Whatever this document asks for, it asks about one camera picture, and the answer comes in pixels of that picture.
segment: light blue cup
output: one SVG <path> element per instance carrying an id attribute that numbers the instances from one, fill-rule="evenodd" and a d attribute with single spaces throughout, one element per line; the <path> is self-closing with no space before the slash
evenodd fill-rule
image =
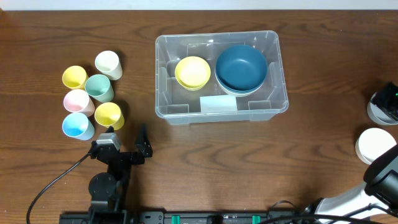
<path id="1" fill-rule="evenodd" d="M 90 96 L 102 103 L 110 102 L 114 97 L 111 81 L 104 75 L 89 77 L 85 89 Z"/>
<path id="2" fill-rule="evenodd" d="M 89 140 L 94 136 L 94 126 L 83 113 L 72 113 L 62 123 L 62 131 L 71 138 Z"/>

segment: green connector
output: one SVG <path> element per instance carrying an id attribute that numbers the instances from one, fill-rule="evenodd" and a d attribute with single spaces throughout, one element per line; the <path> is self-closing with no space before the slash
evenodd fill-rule
<path id="1" fill-rule="evenodd" d="M 172 224 L 180 224 L 180 216 L 179 215 L 172 216 Z"/>
<path id="2" fill-rule="evenodd" d="M 261 217 L 259 215 L 253 215 L 253 221 L 252 224 L 258 224 L 261 222 Z"/>

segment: yellow cup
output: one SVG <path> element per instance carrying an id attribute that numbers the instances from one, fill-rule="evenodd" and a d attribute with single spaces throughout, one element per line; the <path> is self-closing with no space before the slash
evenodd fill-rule
<path id="1" fill-rule="evenodd" d="M 95 120 L 98 124 L 104 127 L 112 126 L 115 130 L 119 130 L 124 125 L 124 117 L 120 107 L 116 103 L 103 103 L 94 114 Z"/>
<path id="2" fill-rule="evenodd" d="M 72 90 L 84 90 L 87 79 L 86 70 L 77 65 L 67 68 L 62 75 L 63 84 Z"/>
<path id="3" fill-rule="evenodd" d="M 175 79 L 190 91 L 203 88 L 209 81 L 211 70 L 209 64 L 200 57 L 186 57 L 175 67 Z"/>

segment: pink cup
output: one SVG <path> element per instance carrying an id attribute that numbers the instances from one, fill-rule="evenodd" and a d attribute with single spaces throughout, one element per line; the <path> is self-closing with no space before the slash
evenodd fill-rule
<path id="1" fill-rule="evenodd" d="M 63 106 L 69 112 L 83 113 L 87 117 L 95 112 L 94 103 L 84 90 L 72 90 L 63 99 Z"/>

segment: bowl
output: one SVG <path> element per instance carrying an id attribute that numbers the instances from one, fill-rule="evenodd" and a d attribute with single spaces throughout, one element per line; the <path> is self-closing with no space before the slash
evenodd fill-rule
<path id="1" fill-rule="evenodd" d="M 227 94 L 231 95 L 231 96 L 235 96 L 235 97 L 244 97 L 244 96 L 249 96 L 250 94 L 254 93 L 256 90 L 260 89 L 261 86 L 259 86 L 258 88 L 256 88 L 255 90 L 252 91 L 248 91 L 246 93 L 241 93 L 241 92 L 234 92 L 231 91 L 229 88 L 227 88 L 226 86 L 224 86 L 220 80 L 218 79 L 218 77 L 216 76 L 217 82 L 220 86 L 220 88 Z"/>
<path id="2" fill-rule="evenodd" d="M 261 87 L 267 71 L 267 60 L 260 51 L 248 45 L 235 45 L 218 57 L 215 73 L 225 89 L 247 94 Z"/>
<path id="3" fill-rule="evenodd" d="M 200 57 L 186 57 L 175 67 L 175 79 L 185 89 L 197 91 L 210 79 L 209 64 Z"/>

